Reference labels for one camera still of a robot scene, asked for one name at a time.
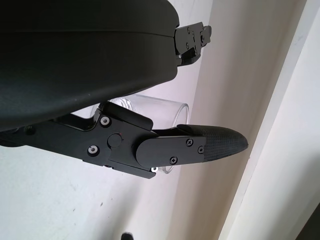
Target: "black rubber tip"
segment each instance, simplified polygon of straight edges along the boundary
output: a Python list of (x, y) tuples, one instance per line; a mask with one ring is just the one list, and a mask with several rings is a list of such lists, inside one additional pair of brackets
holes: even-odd
[(131, 235), (131, 233), (123, 233), (121, 240), (134, 240), (134, 237)]
[(219, 126), (178, 125), (193, 135), (206, 137), (204, 161), (213, 161), (242, 152), (248, 148), (247, 139), (239, 132)]

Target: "clear glass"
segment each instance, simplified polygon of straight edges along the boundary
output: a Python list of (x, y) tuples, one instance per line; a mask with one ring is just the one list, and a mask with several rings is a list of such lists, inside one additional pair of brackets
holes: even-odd
[[(189, 123), (189, 106), (186, 103), (133, 94), (118, 97), (110, 102), (150, 118), (153, 129), (170, 129), (179, 124)], [(159, 167), (159, 171), (169, 174), (174, 166)]]

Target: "black object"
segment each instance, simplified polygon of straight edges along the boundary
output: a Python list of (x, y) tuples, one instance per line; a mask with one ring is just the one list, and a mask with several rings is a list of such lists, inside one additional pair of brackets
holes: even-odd
[[(28, 145), (152, 178), (248, 147), (240, 133), (178, 125), (153, 130), (107, 102), (172, 80), (210, 42), (211, 27), (177, 28), (166, 0), (7, 3), (0, 14), (0, 144)], [(84, 119), (70, 114), (102, 103)]]

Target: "black metal bracket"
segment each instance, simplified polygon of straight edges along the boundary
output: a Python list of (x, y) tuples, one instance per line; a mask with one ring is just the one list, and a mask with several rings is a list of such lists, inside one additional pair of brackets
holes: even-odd
[(152, 126), (149, 118), (107, 102), (88, 119), (67, 114), (0, 132), (0, 144), (28, 145), (147, 179), (156, 175), (155, 167), (204, 162), (198, 148), (205, 137), (178, 127), (152, 131)]
[(201, 56), (201, 48), (210, 43), (211, 26), (202, 22), (177, 28), (174, 33), (177, 66), (196, 62)]

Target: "black curved cover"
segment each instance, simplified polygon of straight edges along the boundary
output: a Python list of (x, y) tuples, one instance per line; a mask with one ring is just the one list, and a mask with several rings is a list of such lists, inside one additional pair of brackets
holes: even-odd
[(0, 32), (133, 32), (173, 37), (167, 0), (16, 0), (1, 4)]
[(178, 25), (166, 0), (2, 5), (0, 131), (172, 80)]

